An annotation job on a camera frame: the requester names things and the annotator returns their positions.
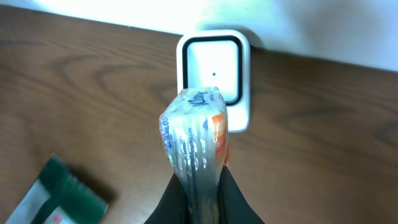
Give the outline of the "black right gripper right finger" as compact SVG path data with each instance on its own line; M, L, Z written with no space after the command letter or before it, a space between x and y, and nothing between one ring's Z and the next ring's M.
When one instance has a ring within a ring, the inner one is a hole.
M226 166L218 184L218 209L221 224L264 224L250 207Z

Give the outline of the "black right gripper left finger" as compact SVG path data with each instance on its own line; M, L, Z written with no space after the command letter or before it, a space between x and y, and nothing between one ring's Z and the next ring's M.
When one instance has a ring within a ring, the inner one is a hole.
M155 210L145 224L187 224L187 197L178 177L173 174Z

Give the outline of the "small orange white box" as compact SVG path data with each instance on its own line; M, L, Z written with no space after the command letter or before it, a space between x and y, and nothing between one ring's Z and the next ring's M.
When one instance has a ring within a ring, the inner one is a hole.
M218 183L228 163L228 112L217 87L183 89L159 117L167 158L192 223L218 223Z

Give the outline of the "white green 3M package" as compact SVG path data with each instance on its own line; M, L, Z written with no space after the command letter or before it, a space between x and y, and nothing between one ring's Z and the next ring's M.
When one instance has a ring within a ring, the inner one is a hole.
M52 155L6 224L97 224L108 203Z

